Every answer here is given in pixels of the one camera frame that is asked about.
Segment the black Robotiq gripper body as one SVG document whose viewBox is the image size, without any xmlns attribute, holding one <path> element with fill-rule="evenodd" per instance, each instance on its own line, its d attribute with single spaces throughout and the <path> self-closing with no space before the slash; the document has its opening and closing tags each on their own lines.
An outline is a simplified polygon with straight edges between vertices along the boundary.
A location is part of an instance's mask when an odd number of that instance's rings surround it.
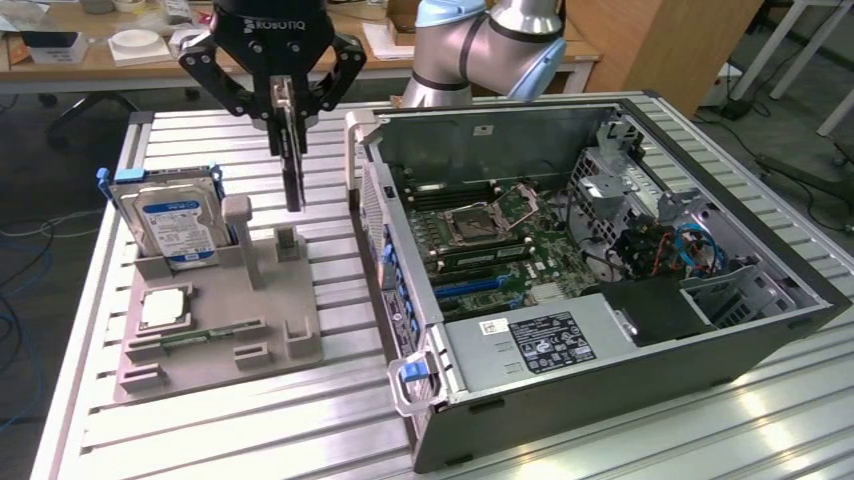
<svg viewBox="0 0 854 480">
<path fill-rule="evenodd" d="M 221 0 L 213 3 L 211 33 L 254 76 L 308 75 L 334 39 L 326 3 L 314 0 Z"/>
</svg>

